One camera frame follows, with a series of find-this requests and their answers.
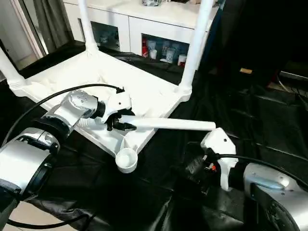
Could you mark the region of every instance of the curtain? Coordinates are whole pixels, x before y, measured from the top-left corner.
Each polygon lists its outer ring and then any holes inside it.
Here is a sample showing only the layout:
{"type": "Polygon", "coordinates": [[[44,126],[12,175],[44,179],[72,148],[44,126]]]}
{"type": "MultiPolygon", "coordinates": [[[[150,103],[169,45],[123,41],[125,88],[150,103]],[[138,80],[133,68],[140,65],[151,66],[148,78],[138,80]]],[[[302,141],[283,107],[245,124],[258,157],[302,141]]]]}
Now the curtain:
{"type": "Polygon", "coordinates": [[[33,3],[49,53],[74,40],[62,0],[33,0],[33,3]]]}

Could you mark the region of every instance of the white plastic cup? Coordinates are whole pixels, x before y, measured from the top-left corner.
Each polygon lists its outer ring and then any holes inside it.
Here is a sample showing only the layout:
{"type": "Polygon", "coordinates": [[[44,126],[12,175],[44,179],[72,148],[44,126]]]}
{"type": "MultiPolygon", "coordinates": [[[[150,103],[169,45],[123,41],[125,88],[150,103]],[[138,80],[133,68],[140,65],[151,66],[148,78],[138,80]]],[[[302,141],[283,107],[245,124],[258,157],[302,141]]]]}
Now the white plastic cup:
{"type": "Polygon", "coordinates": [[[166,54],[166,61],[167,63],[173,63],[173,56],[175,54],[175,50],[173,48],[169,48],[167,50],[167,54],[166,54]]]}
{"type": "Polygon", "coordinates": [[[157,56],[157,50],[150,50],[150,58],[151,59],[156,59],[157,56]]]}
{"type": "Polygon", "coordinates": [[[156,41],[154,40],[148,40],[148,49],[154,50],[156,48],[156,41]]]}

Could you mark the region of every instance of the small label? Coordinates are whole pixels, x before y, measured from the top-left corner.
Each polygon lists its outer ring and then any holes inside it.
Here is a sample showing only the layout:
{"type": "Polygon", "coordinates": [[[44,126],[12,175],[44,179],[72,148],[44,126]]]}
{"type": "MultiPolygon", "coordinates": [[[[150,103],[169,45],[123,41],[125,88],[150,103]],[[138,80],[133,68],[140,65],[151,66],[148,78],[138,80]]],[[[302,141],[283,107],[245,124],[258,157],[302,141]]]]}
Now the small label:
{"type": "Polygon", "coordinates": [[[246,73],[246,74],[251,74],[251,73],[252,73],[252,70],[246,69],[246,68],[241,68],[241,69],[240,69],[240,72],[246,73]]]}

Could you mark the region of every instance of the floor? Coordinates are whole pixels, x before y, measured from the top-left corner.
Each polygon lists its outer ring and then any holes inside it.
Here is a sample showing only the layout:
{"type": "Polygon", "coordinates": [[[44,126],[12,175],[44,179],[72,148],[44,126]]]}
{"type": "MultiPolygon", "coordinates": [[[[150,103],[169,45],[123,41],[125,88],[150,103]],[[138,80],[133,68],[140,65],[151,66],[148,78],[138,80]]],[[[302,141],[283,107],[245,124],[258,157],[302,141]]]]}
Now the floor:
{"type": "MultiPolygon", "coordinates": [[[[21,202],[19,206],[13,211],[10,219],[22,223],[35,224],[35,225],[48,225],[62,222],[55,218],[54,216],[39,210],[33,205],[27,202],[21,202]]],[[[29,229],[16,228],[11,225],[6,225],[4,231],[30,231],[29,229]]],[[[47,231],[76,231],[69,225],[55,228],[47,229],[47,231]]]]}

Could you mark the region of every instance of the black tarp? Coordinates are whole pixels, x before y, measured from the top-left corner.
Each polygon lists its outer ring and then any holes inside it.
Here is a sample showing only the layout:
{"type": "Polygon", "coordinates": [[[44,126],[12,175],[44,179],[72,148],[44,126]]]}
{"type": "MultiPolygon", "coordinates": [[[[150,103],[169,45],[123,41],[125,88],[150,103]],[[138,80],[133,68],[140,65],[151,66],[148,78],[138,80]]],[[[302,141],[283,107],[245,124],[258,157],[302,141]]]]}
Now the black tarp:
{"type": "MultiPolygon", "coordinates": [[[[84,46],[67,45],[21,74],[32,76],[83,50],[84,46]]],[[[131,53],[103,51],[170,82],[180,81],[179,67],[131,53]]],[[[3,139],[14,120],[33,102],[15,97],[4,82],[0,88],[3,139]]],[[[40,108],[28,119],[43,113],[40,108]]],[[[305,99],[297,95],[257,85],[238,89],[219,77],[199,73],[191,99],[181,103],[171,117],[215,121],[228,132],[239,155],[269,161],[308,180],[308,113],[305,99]]],[[[29,126],[28,119],[17,131],[29,126]]],[[[186,143],[201,141],[205,134],[158,130],[139,154],[137,169],[122,174],[109,154],[73,132],[58,153],[51,178],[30,203],[61,220],[95,215],[89,231],[262,230],[254,224],[256,205],[242,192],[225,192],[217,186],[201,191],[174,171],[196,155],[185,153],[186,143]]],[[[84,222],[72,226],[80,230],[84,222]]]]}

